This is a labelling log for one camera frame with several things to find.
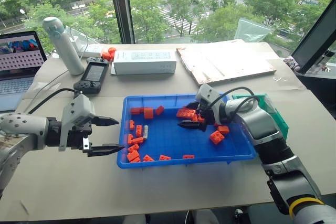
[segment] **green box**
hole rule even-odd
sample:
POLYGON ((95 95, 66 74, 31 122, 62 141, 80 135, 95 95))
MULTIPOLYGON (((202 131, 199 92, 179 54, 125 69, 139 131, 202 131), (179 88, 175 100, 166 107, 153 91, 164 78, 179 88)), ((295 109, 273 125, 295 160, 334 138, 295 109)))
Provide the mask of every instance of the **green box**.
MULTIPOLYGON (((248 97, 247 94, 233 94, 233 99, 238 99, 241 97, 248 97)), ((259 107, 261 107, 263 110, 265 110, 267 113, 269 113, 273 120, 277 123, 279 129, 281 130, 284 139, 287 139, 288 134, 288 125, 280 115, 279 111, 274 107, 272 101, 268 97, 267 94, 256 94, 257 97, 259 97, 259 107)))

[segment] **blue tray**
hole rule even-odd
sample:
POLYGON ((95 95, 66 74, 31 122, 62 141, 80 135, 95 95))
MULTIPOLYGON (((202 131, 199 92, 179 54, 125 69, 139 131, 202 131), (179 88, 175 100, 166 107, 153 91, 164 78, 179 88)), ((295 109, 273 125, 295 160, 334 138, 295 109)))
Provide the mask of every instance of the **blue tray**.
POLYGON ((178 109, 195 100, 194 94, 164 95, 164 96, 132 96, 124 99, 119 144, 125 148, 118 152, 117 164, 120 168, 140 168, 161 165, 193 164, 205 162, 231 162, 235 160, 252 159, 256 156, 253 146, 243 133, 240 125, 231 123, 230 133, 218 145, 215 145, 209 136, 216 130, 208 125, 205 132, 189 130, 177 124, 182 119, 176 117, 178 109), (134 107, 151 107, 156 109, 164 106, 161 115, 154 113, 154 119, 144 119, 143 113, 131 115, 134 107), (135 135, 130 131, 129 120, 135 125, 148 125, 148 139, 140 144, 138 150, 140 159, 148 154, 155 161, 129 163, 127 159, 127 136, 135 135), (159 161, 160 155, 171 157, 171 160, 159 161), (183 155, 195 155, 192 159, 182 159, 183 155))

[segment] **laptop keyboard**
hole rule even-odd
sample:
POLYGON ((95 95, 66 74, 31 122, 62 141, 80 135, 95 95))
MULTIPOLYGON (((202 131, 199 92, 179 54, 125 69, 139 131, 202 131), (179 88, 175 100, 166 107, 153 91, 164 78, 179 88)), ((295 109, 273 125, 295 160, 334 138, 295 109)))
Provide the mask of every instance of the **laptop keyboard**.
POLYGON ((0 81, 0 94, 24 93, 32 82, 32 80, 0 81))

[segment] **white table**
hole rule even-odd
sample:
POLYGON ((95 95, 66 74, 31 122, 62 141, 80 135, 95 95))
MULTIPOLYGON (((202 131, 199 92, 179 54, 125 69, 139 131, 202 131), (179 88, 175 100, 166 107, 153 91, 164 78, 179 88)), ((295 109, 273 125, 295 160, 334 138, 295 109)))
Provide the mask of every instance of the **white table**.
MULTIPOLYGON (((188 45, 115 45, 121 50, 183 46, 188 45)), ((218 91, 247 86, 256 93, 267 93, 289 125, 287 143, 293 152, 300 156, 322 194, 335 193, 334 119, 266 43, 251 46, 258 49, 261 57, 269 59, 277 72, 212 86, 218 91)), ((50 81, 64 69, 59 59, 48 60, 36 76, 35 85, 50 81)), ((180 61, 175 74, 154 76, 107 74, 103 89, 91 98, 96 113, 121 121, 125 96, 196 93, 198 89, 180 61)), ((79 79, 64 74, 57 88, 72 87, 79 79)), ((27 106, 34 92, 33 86, 18 111, 27 106)), ((51 92, 42 92, 42 97, 51 92)), ((63 106, 71 99, 71 93, 63 92, 35 114, 55 116, 60 120, 63 106)), ((90 140, 94 145, 117 143, 119 130, 119 125, 94 126, 90 140)), ((258 158, 229 165, 215 163, 146 169, 120 169, 116 159, 116 154, 88 158, 79 150, 59 153, 55 147, 27 153, 0 200, 0 221, 120 216, 272 201, 266 185, 267 176, 258 158)))

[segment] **crosswalk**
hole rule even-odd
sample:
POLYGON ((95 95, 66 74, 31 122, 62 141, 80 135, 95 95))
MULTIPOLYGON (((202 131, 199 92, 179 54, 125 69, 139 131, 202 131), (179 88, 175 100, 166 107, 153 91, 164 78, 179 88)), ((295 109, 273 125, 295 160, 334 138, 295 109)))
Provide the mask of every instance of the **crosswalk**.
MULTIPOLYGON (((179 21, 176 21, 175 18, 169 16, 169 13, 170 13, 170 10, 162 7, 162 6, 158 6, 157 7, 159 10, 160 10, 160 13, 163 15, 164 19, 174 28, 176 28, 176 26, 179 27, 179 21)), ((195 28, 197 26, 197 23, 196 22, 192 22, 191 24, 191 32, 190 34, 193 34, 195 28)), ((187 22, 186 20, 184 21, 184 24, 183 24, 183 33, 185 34, 188 34, 189 33, 189 28, 190 28, 190 23, 187 22)))

